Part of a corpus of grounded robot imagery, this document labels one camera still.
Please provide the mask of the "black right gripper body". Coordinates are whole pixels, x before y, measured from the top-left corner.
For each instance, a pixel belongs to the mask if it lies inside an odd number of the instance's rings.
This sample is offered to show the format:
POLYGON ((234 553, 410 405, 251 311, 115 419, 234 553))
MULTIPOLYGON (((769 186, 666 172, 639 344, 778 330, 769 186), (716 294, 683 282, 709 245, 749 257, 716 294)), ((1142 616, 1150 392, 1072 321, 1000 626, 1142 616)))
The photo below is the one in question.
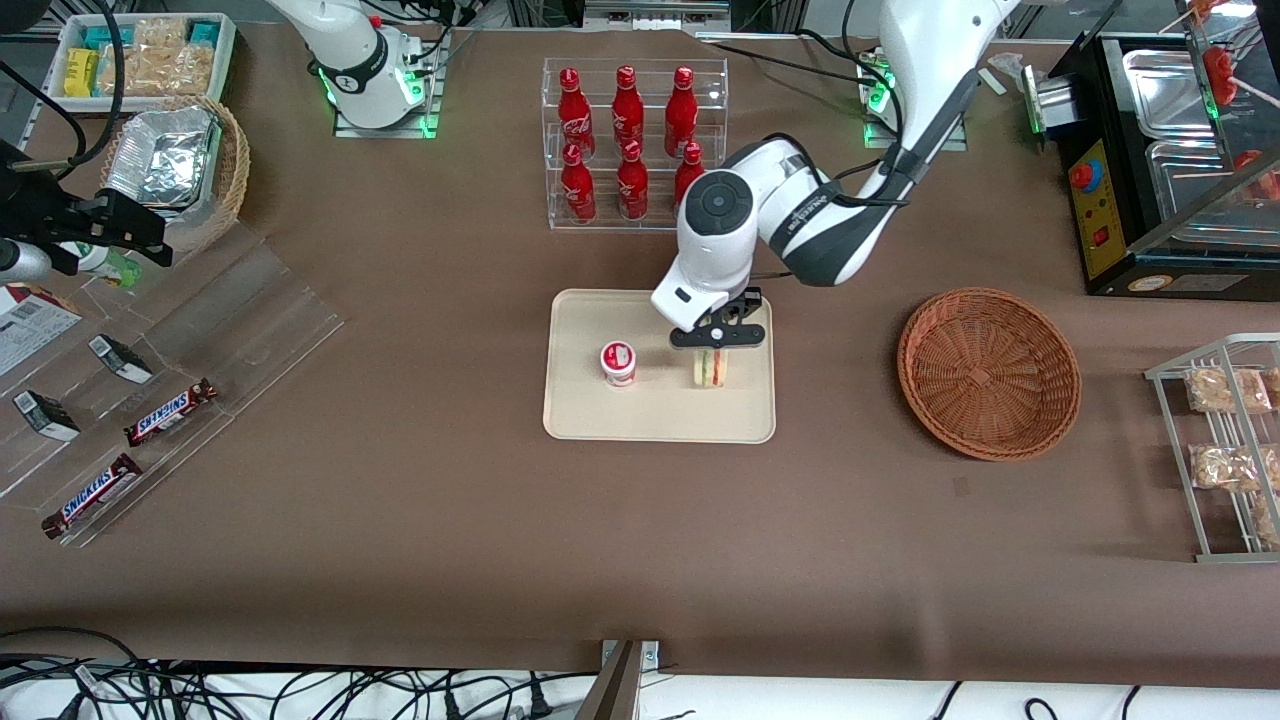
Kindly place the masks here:
POLYGON ((1 270, 4 275, 76 275, 81 256, 64 243, 91 243, 88 220, 49 170, 18 172, 28 158, 1 141, 1 270))

